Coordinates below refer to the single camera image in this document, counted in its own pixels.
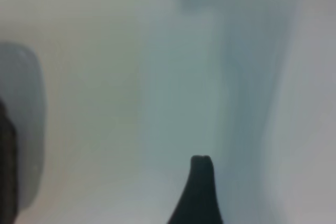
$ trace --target gray object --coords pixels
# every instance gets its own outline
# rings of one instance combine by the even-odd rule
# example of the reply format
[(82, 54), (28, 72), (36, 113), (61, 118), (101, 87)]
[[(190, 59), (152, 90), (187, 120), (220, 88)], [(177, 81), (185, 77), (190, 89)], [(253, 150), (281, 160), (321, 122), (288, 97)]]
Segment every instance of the gray object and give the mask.
[(0, 98), (17, 133), (19, 210), (34, 201), (44, 162), (45, 90), (36, 55), (0, 43)]

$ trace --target black pointed tip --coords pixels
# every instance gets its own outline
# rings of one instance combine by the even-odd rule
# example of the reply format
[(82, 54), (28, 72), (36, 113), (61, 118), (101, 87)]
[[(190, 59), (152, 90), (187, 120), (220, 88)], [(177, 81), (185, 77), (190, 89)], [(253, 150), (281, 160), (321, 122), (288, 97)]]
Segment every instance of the black pointed tip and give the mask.
[(214, 166), (209, 156), (193, 156), (188, 181), (169, 224), (222, 224)]

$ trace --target white wall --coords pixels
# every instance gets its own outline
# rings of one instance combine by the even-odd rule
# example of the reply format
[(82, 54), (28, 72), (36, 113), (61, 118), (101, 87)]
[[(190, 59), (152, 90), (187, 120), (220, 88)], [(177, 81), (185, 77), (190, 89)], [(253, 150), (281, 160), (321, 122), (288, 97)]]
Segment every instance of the white wall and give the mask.
[[(290, 18), (294, 25), (262, 146), (263, 177), (255, 180), (280, 223), (336, 221), (333, 2), (298, 0)], [(222, 141), (228, 133), (220, 125), (232, 126), (222, 115), (230, 112), (227, 99), (236, 97), (237, 82), (234, 72), (222, 82), (226, 20), (214, 8), (217, 0), (200, 3), (210, 5), (193, 10), (195, 3), (183, 9), (180, 0), (0, 0), (0, 39), (37, 54), (48, 104), (42, 184), (17, 223), (164, 223), (194, 154), (214, 159), (228, 223), (240, 223), (239, 216), (257, 220), (253, 210), (245, 211), (254, 194), (232, 190), (233, 206), (246, 204), (226, 207), (220, 171), (229, 166), (232, 149)], [(248, 191), (240, 168), (231, 173)]]

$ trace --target blurry background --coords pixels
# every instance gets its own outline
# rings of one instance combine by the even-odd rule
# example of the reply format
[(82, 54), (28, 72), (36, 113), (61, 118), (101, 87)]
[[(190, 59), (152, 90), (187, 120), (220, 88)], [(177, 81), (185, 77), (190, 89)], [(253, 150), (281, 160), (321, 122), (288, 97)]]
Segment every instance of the blurry background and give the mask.
[(17, 223), (165, 223), (210, 155), (226, 223), (335, 223), (334, 0), (0, 0), (38, 57), (44, 169)]

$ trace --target black object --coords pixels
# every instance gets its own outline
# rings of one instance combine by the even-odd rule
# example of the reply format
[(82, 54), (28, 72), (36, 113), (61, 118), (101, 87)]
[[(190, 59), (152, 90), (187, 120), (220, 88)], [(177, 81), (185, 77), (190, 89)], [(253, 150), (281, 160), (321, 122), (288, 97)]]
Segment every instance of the black object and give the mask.
[(0, 224), (13, 224), (18, 212), (17, 143), (14, 126), (0, 102)]
[(191, 158), (189, 178), (168, 224), (223, 224), (209, 156)]

